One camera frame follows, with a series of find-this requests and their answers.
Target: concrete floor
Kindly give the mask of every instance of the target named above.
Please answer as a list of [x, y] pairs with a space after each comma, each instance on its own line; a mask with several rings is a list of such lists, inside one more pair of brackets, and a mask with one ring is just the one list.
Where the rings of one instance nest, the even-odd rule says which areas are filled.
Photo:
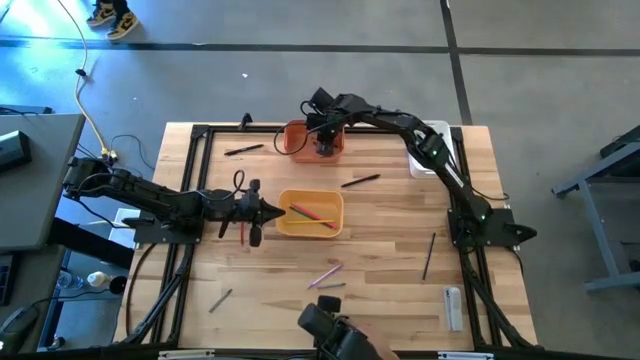
[[[91, 10], [88, 0], [65, 4], [78, 20]], [[438, 0], [188, 4], [131, 2], [143, 26], [124, 41], [447, 44]], [[450, 5], [459, 46], [640, 47], [640, 3], [633, 0], [450, 0]], [[84, 25], [83, 31], [89, 39], [101, 39], [104, 33]], [[56, 1], [15, 0], [0, 23], [0, 40], [34, 37], [77, 39], [78, 34]], [[82, 51], [46, 45], [52, 41], [0, 47], [0, 103], [77, 112], [73, 71], [82, 61]], [[284, 121], [298, 117], [298, 102], [319, 85], [334, 93], [356, 92], [422, 118], [462, 123], [447, 54], [101, 49], [89, 56], [93, 81], [82, 95], [85, 106], [107, 139], [123, 133], [139, 136], [151, 161], [167, 121], [239, 121], [247, 111], [261, 121]], [[473, 123], [491, 129], [516, 217], [539, 231], [523, 246], [522, 257], [540, 344], [553, 350], [640, 358], [640, 292], [583, 291], [585, 281], [605, 275], [604, 264], [580, 198], [560, 201], [549, 192], [552, 185], [595, 161], [597, 150], [614, 136], [638, 125], [640, 57], [463, 55], [461, 66]], [[81, 142], [99, 150], [88, 126]], [[151, 177], [134, 142], [123, 139], [116, 148], [126, 166]], [[109, 217], [120, 206], [106, 199], [88, 203]], [[64, 201], [59, 215], [76, 222], [94, 220]], [[91, 311], [114, 316], [112, 310]], [[69, 339], [74, 329], [71, 321], [65, 325], [65, 318], [60, 332]], [[76, 332], [82, 341], [74, 344], [108, 342], [113, 323], [106, 318], [101, 323], [100, 336], [86, 339], [80, 337], [86, 335], [84, 330], [85, 334]]]

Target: shoe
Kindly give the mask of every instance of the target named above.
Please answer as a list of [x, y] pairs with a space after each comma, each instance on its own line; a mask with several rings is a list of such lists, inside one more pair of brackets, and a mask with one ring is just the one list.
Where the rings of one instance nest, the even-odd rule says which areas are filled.
[[90, 27], [102, 25], [116, 16], [116, 12], [113, 10], [113, 4], [98, 2], [95, 7], [91, 17], [87, 19], [87, 25]]
[[133, 30], [136, 25], [138, 25], [138, 18], [131, 11], [118, 15], [111, 30], [107, 33], [107, 39], [118, 40]]

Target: orange container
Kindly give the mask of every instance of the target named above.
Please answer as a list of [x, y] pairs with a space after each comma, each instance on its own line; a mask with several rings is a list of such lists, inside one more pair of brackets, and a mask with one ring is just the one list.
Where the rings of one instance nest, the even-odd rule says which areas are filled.
[[[291, 120], [284, 129], [284, 150], [287, 153], [296, 151], [304, 143], [307, 127], [304, 120]], [[344, 128], [336, 137], [332, 156], [320, 156], [316, 153], [317, 134], [309, 135], [309, 139], [302, 150], [290, 155], [291, 159], [300, 163], [335, 163], [340, 159], [344, 150]]]
[[[289, 221], [310, 220], [289, 208], [296, 205], [311, 212], [320, 220], [335, 220], [334, 229], [321, 223], [290, 224]], [[285, 190], [280, 194], [278, 207], [287, 213], [276, 219], [279, 232], [289, 236], [332, 238], [342, 232], [344, 200], [336, 191], [323, 190]]]

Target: yellow cable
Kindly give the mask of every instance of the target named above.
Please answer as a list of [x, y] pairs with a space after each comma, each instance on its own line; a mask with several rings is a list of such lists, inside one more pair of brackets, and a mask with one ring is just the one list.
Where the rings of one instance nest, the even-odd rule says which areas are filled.
[[[84, 39], [84, 34], [82, 33], [82, 30], [80, 30], [80, 26], [78, 25], [78, 23], [76, 22], [76, 19], [73, 18], [73, 16], [71, 15], [71, 13], [69, 12], [69, 10], [67, 10], [67, 7], [64, 6], [64, 4], [62, 3], [61, 0], [58, 0], [58, 4], [60, 4], [60, 6], [62, 6], [62, 8], [64, 9], [64, 11], [67, 13], [67, 15], [69, 15], [69, 18], [71, 18], [71, 21], [73, 21], [73, 24], [76, 26], [76, 29], [78, 29], [78, 33], [80, 33], [80, 37], [82, 38], [82, 45], [84, 47], [84, 60], [82, 61], [82, 67], [80, 68], [80, 70], [82, 70], [82, 72], [84, 73], [84, 68], [87, 65], [87, 59], [89, 57], [89, 51], [87, 49], [87, 41]], [[96, 126], [95, 122], [93, 122], [93, 119], [91, 118], [91, 116], [89, 116], [89, 113], [87, 113], [87, 110], [85, 110], [84, 106], [82, 106], [82, 103], [80, 102], [80, 79], [83, 79], [84, 77], [80, 74], [78, 74], [78, 79], [76, 80], [76, 88], [74, 91], [74, 97], [76, 99], [76, 104], [78, 104], [78, 107], [80, 108], [80, 111], [82, 111], [82, 114], [84, 115], [84, 117], [89, 121], [89, 124], [91, 124], [91, 128], [93, 129], [93, 132], [96, 134], [96, 137], [98, 138], [98, 141], [100, 142], [100, 147], [102, 148], [100, 150], [100, 153], [102, 155], [109, 155], [109, 149], [107, 148], [107, 146], [104, 143], [104, 140], [102, 139], [102, 135], [100, 135], [100, 132], [98, 131], [98, 127]]]

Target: wood grain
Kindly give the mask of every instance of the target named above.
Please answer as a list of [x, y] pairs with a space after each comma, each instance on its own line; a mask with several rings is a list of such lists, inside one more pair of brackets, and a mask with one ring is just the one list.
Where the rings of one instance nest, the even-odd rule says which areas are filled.
[[[192, 123], [168, 123], [154, 181], [179, 189]], [[489, 196], [502, 186], [486, 127], [463, 127], [474, 186]], [[225, 151], [263, 143], [261, 149], [233, 157]], [[451, 246], [446, 209], [449, 196], [437, 178], [410, 177], [404, 145], [394, 135], [347, 135], [337, 164], [296, 164], [278, 155], [270, 134], [217, 134], [209, 163], [207, 188], [232, 188], [232, 175], [244, 169], [247, 180], [261, 180], [262, 196], [277, 204], [285, 189], [341, 191], [344, 230], [332, 240], [291, 238], [274, 224], [265, 226], [259, 248], [242, 248], [239, 226], [224, 239], [217, 224], [207, 224], [195, 261], [185, 307], [183, 348], [311, 348], [311, 337], [297, 326], [302, 309], [318, 295], [339, 296], [342, 312], [377, 326], [395, 350], [470, 350], [468, 317], [460, 333], [447, 330], [442, 290], [464, 290], [460, 262]], [[198, 149], [194, 176], [199, 173]], [[340, 184], [379, 173], [370, 182], [340, 189]], [[426, 283], [421, 282], [428, 240], [436, 233]], [[158, 295], [167, 247], [159, 245], [143, 264], [132, 295], [132, 321], [137, 324]], [[137, 251], [134, 264], [142, 251]], [[535, 333], [520, 268], [513, 254], [488, 249], [495, 298], [521, 334], [535, 343]], [[330, 282], [347, 286], [306, 290], [334, 264], [344, 268]], [[207, 310], [229, 288], [231, 296], [212, 314]], [[166, 336], [173, 313], [169, 304]], [[486, 311], [479, 306], [485, 338]], [[124, 302], [115, 339], [124, 338]]]

